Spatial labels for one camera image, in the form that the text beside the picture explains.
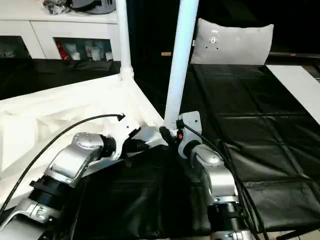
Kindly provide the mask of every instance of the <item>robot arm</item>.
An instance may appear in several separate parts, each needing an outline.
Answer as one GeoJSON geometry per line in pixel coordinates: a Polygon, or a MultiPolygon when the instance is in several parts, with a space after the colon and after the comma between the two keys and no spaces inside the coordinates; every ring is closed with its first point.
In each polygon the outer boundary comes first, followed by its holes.
{"type": "Polygon", "coordinates": [[[182,158],[188,158],[193,168],[202,170],[211,239],[251,240],[252,234],[244,221],[234,176],[220,154],[202,144],[202,139],[183,127],[184,124],[201,134],[199,113],[187,112],[179,116],[177,127],[183,137],[178,153],[182,158]]]}
{"type": "Polygon", "coordinates": [[[62,149],[49,164],[44,175],[30,186],[33,191],[23,198],[9,217],[0,225],[0,232],[17,215],[24,215],[40,224],[58,219],[73,189],[86,170],[92,174],[103,165],[116,161],[122,154],[125,141],[140,130],[140,125],[125,117],[108,136],[88,132],[77,133],[70,145],[62,149]]]}

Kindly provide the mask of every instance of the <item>white pillow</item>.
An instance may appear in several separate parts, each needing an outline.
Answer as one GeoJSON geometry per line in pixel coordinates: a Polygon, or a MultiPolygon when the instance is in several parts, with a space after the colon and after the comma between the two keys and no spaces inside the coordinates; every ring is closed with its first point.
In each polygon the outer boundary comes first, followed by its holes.
{"type": "Polygon", "coordinates": [[[201,18],[197,23],[192,64],[264,65],[274,25],[225,27],[201,18]]]}

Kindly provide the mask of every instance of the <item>white pole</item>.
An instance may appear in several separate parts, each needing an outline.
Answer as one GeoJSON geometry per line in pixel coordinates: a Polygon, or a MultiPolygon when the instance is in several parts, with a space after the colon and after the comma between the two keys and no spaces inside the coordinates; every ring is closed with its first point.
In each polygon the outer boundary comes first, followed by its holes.
{"type": "Polygon", "coordinates": [[[133,75],[130,57],[129,29],[126,0],[116,0],[116,13],[119,26],[119,42],[121,52],[121,74],[133,75]]]}
{"type": "Polygon", "coordinates": [[[176,129],[184,91],[199,0],[180,0],[164,125],[176,129]]]}

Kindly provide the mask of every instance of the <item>white shelf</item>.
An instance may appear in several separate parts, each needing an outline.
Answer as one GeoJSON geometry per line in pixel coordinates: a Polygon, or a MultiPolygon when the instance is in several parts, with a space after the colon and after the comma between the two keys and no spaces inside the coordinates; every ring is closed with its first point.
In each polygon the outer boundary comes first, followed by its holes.
{"type": "Polygon", "coordinates": [[[77,22],[117,24],[117,12],[108,14],[86,14],[69,12],[51,15],[42,6],[41,0],[1,0],[0,21],[53,21],[53,22],[77,22]]]}

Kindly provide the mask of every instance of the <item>white cabinet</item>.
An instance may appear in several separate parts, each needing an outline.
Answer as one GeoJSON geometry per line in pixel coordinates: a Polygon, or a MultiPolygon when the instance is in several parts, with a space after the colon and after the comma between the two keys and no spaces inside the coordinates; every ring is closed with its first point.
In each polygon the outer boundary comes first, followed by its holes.
{"type": "Polygon", "coordinates": [[[59,21],[31,21],[31,24],[47,59],[61,59],[56,41],[70,38],[109,40],[113,60],[120,61],[117,24],[59,21]]]}
{"type": "Polygon", "coordinates": [[[28,53],[33,59],[46,58],[29,21],[0,21],[0,48],[10,48],[10,45],[12,45],[15,50],[26,47],[28,53]]]}
{"type": "Polygon", "coordinates": [[[51,15],[42,6],[42,0],[0,0],[0,41],[1,36],[21,36],[30,56],[35,59],[61,59],[56,45],[60,38],[59,41],[66,43],[72,43],[72,39],[77,43],[83,39],[93,40],[92,47],[96,53],[102,49],[112,52],[113,60],[120,60],[116,11],[108,14],[71,11],[51,15]]]}

